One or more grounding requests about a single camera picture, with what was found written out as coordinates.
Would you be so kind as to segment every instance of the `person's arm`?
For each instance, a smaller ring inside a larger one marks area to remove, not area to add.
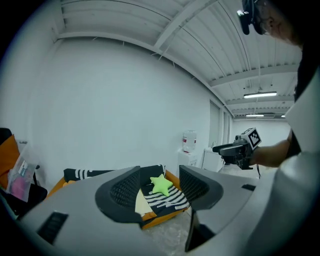
[[[292,130],[286,140],[280,141],[273,146],[258,147],[253,152],[253,157],[250,160],[250,165],[262,165],[267,167],[278,167],[285,159],[291,143]]]

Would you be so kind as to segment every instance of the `black cable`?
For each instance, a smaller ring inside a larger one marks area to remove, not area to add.
[[[258,174],[259,174],[259,179],[261,178],[261,174],[260,174],[260,170],[259,170],[259,165],[256,165],[256,169],[258,170]]]

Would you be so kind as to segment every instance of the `black and white striped cloth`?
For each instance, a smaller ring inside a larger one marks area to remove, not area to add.
[[[84,170],[84,169],[65,169],[63,170],[64,180],[69,181],[80,181],[97,175],[112,172],[113,170]]]
[[[148,193],[149,195],[145,195],[144,198],[151,208],[174,207],[176,210],[181,210],[190,206],[184,193],[175,186],[172,185],[168,189],[168,192],[169,196],[165,196],[162,193],[152,193],[152,191],[150,191]]]

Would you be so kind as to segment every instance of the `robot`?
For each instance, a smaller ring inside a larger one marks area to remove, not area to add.
[[[260,143],[257,129],[249,128],[240,135],[236,135],[233,143],[215,146],[212,151],[222,156],[226,163],[237,165],[242,170],[252,170],[249,162]]]

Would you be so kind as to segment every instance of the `floor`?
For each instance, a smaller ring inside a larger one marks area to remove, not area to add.
[[[143,232],[150,236],[159,250],[168,256],[182,256],[188,238],[191,216],[187,211]]]
[[[252,170],[241,170],[238,166],[231,164],[224,166],[220,173],[258,179],[257,167],[252,167]],[[261,176],[272,169],[259,166]],[[185,244],[188,238],[190,222],[191,211],[188,210],[143,232],[150,236],[158,248],[166,255],[183,256],[186,255]]]

